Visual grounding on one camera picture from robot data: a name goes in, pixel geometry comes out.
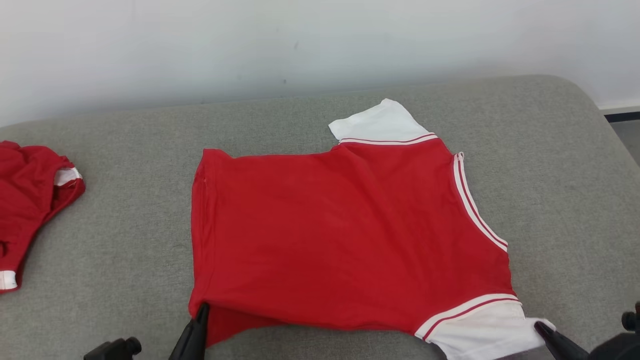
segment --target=white wall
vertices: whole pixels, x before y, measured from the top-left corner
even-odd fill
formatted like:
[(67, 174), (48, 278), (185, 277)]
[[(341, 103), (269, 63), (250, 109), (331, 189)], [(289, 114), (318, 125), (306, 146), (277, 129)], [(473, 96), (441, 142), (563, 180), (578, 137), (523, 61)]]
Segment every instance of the white wall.
[(640, 105), (638, 0), (0, 0), (0, 126), (546, 73)]

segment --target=white stripe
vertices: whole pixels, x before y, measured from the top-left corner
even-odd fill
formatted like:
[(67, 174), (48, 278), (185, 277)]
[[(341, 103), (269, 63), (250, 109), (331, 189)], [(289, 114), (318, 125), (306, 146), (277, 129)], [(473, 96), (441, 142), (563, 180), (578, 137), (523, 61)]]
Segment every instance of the white stripe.
[(419, 142), (425, 142), (427, 140), (433, 140), (433, 139), (437, 139), (437, 135), (432, 134), (429, 136), (425, 136), (424, 138), (419, 138), (419, 139), (415, 139), (409, 142), (397, 142), (397, 141), (372, 141), (372, 140), (365, 140), (365, 139), (342, 139), (340, 140), (339, 143), (346, 143), (346, 142), (358, 142), (358, 143), (368, 143), (371, 145), (411, 145), (413, 143), (419, 143)]
[(478, 218), (480, 219), (480, 221), (483, 223), (483, 225), (486, 227), (487, 230), (489, 230), (489, 232), (491, 233), (491, 235), (493, 235), (496, 239), (504, 242), (505, 244), (509, 245), (509, 243), (502, 239), (500, 236), (497, 236), (495, 234), (495, 232), (493, 230), (491, 230), (491, 227), (489, 227), (489, 225), (486, 224), (486, 222), (484, 222), (484, 220), (482, 219), (482, 217), (480, 216), (480, 212), (478, 211), (478, 207), (476, 206), (476, 202), (474, 201), (474, 198), (471, 196), (471, 191), (469, 191), (469, 185), (467, 185), (467, 176), (465, 175), (465, 155), (464, 153), (460, 153), (461, 154), (461, 158), (460, 158), (460, 169), (462, 170), (462, 181), (465, 184), (465, 189), (467, 189), (467, 195), (469, 196), (469, 201), (471, 202), (471, 206), (473, 206), (474, 210), (476, 211), (476, 214), (478, 214)]
[(482, 231), (482, 233), (487, 238), (489, 238), (489, 240), (493, 241), (493, 243), (496, 244), (500, 249), (504, 250), (504, 252), (507, 252), (507, 247), (501, 242), (497, 241), (495, 238), (492, 238), (491, 234), (482, 226), (482, 224), (480, 223), (480, 220), (476, 217), (476, 214), (474, 214), (474, 211), (471, 208), (471, 204), (469, 204), (469, 201), (467, 200), (467, 196), (465, 195), (465, 190), (462, 185), (461, 174), (460, 174), (460, 171), (458, 170), (458, 163), (462, 164), (463, 158), (464, 158), (464, 154), (459, 153), (454, 156), (454, 161), (453, 161), (453, 176), (456, 180), (456, 187), (458, 187), (458, 192), (460, 193), (460, 197), (462, 198), (462, 203), (464, 203), (465, 209), (467, 210), (469, 217), (471, 218), (471, 220), (473, 220), (476, 227), (480, 229), (480, 231)]
[(18, 283), (15, 282), (15, 271), (0, 271), (0, 290), (11, 290), (17, 287)]
[[(494, 300), (494, 299), (510, 299), (510, 300), (504, 300), (504, 301), (495, 301), (495, 302), (490, 302), (484, 306), (478, 306), (480, 304), (482, 304), (483, 302), (487, 302), (489, 300)], [(438, 323), (440, 320), (444, 319), (444, 318), (450, 318), (452, 316), (456, 316), (457, 314), (460, 313), (464, 313), (465, 311), (469, 310), (470, 308), (474, 307), (474, 306), (478, 306), (477, 308), (469, 311), (468, 313), (458, 316), (456, 318), (452, 318), (452, 319), (448, 319), (448, 320), (442, 320), (438, 325), (443, 324), (445, 322), (448, 321), (454, 321), (454, 320), (459, 320), (461, 318), (465, 318), (471, 314), (476, 313), (477, 311), (484, 309), (486, 306), (490, 306), (493, 304), (501, 304), (503, 302), (513, 302), (513, 301), (517, 301), (520, 305), (522, 305), (519, 301), (518, 298), (511, 295), (511, 294), (487, 294), (487, 295), (482, 295), (480, 297), (477, 297), (475, 299), (471, 299), (467, 302), (465, 302), (462, 305), (458, 305), (456, 307), (454, 307), (453, 309), (444, 311), (442, 313), (436, 314), (434, 316), (432, 316), (429, 320), (425, 321), (424, 324), (422, 324), (422, 326), (420, 326), (418, 328), (418, 330), (415, 332), (416, 337), (422, 339), (427, 332), (430, 330), (430, 328), (432, 328), (436, 323)], [(431, 331), (431, 334), (429, 334), (429, 337), (426, 338), (426, 341), (429, 341), (429, 338), (431, 337), (431, 335), (435, 332), (435, 329), (433, 331)]]

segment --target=gray couch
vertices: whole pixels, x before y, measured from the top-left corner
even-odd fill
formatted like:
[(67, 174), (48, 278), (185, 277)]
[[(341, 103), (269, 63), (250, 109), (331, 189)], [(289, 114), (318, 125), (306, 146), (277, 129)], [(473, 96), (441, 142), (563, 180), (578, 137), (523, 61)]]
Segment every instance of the gray couch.
[[(0, 295), (0, 358), (80, 359), (136, 336), (163, 359), (189, 320), (191, 182), (202, 149), (233, 156), (323, 152), (327, 124), (399, 101), (465, 151), (483, 218), (509, 241), (529, 316), (586, 348), (622, 331), (640, 300), (640, 169), (591, 100), (551, 76), (322, 97), (157, 108), (28, 122), (0, 139), (46, 145), (86, 193), (38, 234), (19, 291)], [(246, 331), (211, 359), (443, 359), (397, 332), (297, 326)], [(515, 359), (549, 359), (545, 348)]]

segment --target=floor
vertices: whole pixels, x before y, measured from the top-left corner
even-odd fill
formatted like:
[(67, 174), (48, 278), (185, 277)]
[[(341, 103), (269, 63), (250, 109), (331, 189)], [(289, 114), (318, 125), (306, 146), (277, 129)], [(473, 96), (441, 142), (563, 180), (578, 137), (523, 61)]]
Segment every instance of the floor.
[(640, 165), (640, 120), (612, 122), (611, 127)]

